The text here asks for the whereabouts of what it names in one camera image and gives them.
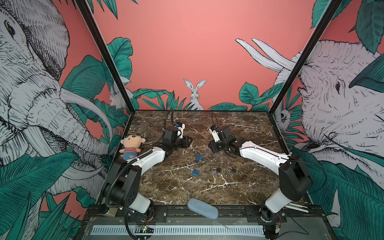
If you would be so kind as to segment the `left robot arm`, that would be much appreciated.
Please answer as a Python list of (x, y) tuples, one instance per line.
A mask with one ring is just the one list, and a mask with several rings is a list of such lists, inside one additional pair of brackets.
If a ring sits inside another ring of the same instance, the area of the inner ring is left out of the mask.
[(140, 155), (140, 146), (145, 141), (138, 135), (129, 135), (121, 140), (122, 158), (111, 166), (101, 191), (108, 208), (122, 207), (141, 214), (151, 213), (151, 200), (139, 193), (141, 176), (174, 151), (188, 148), (193, 139), (189, 136), (177, 137), (175, 140), (164, 139)]

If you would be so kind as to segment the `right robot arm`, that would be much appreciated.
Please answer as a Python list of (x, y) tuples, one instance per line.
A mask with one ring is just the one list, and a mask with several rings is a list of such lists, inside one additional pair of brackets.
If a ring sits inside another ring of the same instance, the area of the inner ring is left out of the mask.
[(271, 222), (280, 210), (292, 202), (299, 201), (314, 183), (307, 165), (298, 154), (278, 154), (243, 139), (212, 140), (209, 148), (213, 153), (232, 152), (278, 175), (279, 188), (267, 198), (259, 210), (265, 222)]

